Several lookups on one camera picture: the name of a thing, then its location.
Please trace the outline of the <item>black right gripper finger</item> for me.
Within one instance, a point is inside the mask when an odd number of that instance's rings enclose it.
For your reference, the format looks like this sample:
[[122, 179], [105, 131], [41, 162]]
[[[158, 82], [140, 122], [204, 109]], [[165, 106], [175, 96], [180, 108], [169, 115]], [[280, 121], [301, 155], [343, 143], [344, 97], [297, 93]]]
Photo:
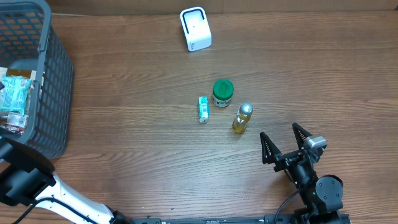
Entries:
[[262, 163], [273, 164], [279, 160], [279, 156], [282, 155], [279, 148], [271, 141], [265, 132], [260, 133], [261, 145], [262, 145]]
[[303, 127], [301, 127], [298, 123], [293, 123], [292, 129], [294, 131], [294, 135], [296, 138], [298, 148], [299, 149], [308, 149], [309, 147], [306, 145], [305, 140], [306, 140], [306, 138], [312, 136], [312, 134], [310, 132], [306, 131], [305, 129], [303, 129]]

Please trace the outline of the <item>yellow oil bottle silver cap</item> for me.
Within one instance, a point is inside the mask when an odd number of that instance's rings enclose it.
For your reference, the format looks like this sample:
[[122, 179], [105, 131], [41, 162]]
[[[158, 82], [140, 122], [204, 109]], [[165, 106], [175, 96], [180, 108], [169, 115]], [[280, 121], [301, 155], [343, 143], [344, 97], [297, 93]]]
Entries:
[[249, 120], [251, 119], [253, 113], [252, 104], [245, 102], [241, 104], [236, 113], [236, 117], [232, 124], [232, 129], [234, 132], [242, 134], [245, 132]]

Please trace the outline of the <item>green lid jar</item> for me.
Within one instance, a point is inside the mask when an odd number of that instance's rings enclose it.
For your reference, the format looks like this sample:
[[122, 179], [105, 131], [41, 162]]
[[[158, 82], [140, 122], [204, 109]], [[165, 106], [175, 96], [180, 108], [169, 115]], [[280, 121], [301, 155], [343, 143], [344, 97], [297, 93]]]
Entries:
[[213, 85], [212, 93], [215, 106], [224, 108], [231, 103], [234, 94], [234, 86], [230, 80], [220, 79]]

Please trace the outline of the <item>small teal box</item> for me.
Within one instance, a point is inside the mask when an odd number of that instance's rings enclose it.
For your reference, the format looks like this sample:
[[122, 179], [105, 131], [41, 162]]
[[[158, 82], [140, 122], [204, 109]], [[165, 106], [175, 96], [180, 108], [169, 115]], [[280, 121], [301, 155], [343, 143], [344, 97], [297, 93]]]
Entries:
[[208, 97], [200, 96], [198, 98], [198, 120], [200, 123], [207, 123], [209, 116]]

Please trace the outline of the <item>brown white snack packet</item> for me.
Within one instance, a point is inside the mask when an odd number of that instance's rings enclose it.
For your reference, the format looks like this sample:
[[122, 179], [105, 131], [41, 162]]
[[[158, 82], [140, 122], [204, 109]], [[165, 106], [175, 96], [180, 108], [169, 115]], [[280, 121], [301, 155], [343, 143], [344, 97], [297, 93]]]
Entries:
[[29, 116], [15, 112], [1, 112], [1, 128], [14, 134], [22, 135], [25, 132]]

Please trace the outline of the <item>teal snack packet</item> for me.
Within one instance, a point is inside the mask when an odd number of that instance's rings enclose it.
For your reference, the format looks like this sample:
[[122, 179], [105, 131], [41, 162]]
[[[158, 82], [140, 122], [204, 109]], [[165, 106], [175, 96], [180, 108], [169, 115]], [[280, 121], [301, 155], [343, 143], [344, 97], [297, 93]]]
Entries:
[[25, 115], [27, 97], [32, 83], [24, 77], [2, 76], [4, 88], [1, 90], [1, 111], [15, 112]]

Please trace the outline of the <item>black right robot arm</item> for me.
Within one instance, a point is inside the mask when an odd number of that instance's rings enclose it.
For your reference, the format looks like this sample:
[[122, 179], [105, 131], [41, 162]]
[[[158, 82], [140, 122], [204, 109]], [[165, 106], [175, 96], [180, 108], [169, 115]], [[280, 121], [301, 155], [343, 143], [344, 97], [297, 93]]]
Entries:
[[[327, 140], [321, 135], [311, 134], [297, 123], [292, 124], [292, 129], [298, 149], [286, 154], [281, 153], [266, 133], [260, 133], [262, 163], [273, 164], [275, 172], [284, 171], [296, 188], [276, 214], [265, 220], [273, 223], [349, 222], [349, 216], [339, 213], [343, 208], [343, 181], [335, 175], [318, 177], [315, 172], [314, 165], [324, 153]], [[296, 195], [300, 196], [304, 207], [282, 216], [281, 211]]]

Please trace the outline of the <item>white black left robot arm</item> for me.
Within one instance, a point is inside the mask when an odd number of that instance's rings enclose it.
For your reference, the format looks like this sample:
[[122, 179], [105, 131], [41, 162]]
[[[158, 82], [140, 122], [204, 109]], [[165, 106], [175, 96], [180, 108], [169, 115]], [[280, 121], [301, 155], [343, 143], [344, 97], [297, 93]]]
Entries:
[[68, 186], [45, 156], [23, 143], [2, 137], [1, 159], [9, 163], [1, 171], [1, 203], [28, 206], [14, 224], [20, 223], [35, 207], [50, 210], [73, 223], [132, 223], [119, 211], [94, 202]]

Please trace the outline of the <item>white barcode scanner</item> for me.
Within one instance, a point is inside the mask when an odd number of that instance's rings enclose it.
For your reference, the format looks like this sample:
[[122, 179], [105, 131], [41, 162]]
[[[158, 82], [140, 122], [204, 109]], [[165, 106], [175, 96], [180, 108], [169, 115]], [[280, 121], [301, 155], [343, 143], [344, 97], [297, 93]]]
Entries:
[[180, 21], [190, 52], [205, 49], [212, 44], [210, 26], [202, 7], [184, 9], [180, 13]]

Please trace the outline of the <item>grey plastic basket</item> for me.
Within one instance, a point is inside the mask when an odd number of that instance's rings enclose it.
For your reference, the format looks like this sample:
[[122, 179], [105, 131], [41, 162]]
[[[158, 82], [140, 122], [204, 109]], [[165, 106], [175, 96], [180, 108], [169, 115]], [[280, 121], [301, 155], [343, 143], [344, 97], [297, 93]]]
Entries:
[[46, 1], [1, 1], [1, 67], [34, 72], [26, 130], [6, 136], [54, 159], [67, 147], [75, 74], [51, 21]]

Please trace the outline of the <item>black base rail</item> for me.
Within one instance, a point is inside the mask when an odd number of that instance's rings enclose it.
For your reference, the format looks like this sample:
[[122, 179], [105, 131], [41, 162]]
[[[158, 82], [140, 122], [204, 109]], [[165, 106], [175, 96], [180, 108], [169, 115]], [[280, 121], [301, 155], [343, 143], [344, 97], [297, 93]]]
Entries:
[[[349, 215], [341, 215], [341, 221], [332, 218], [330, 221], [320, 221], [315, 218], [314, 221], [302, 223], [342, 223], [351, 224]], [[131, 222], [134, 224], [272, 224], [274, 223], [275, 215], [265, 215], [264, 217], [239, 217], [239, 218], [188, 218], [188, 219], [173, 219], [161, 220], [160, 218], [133, 218]], [[293, 224], [301, 223], [295, 220], [293, 215], [279, 215], [277, 217], [277, 224]]]

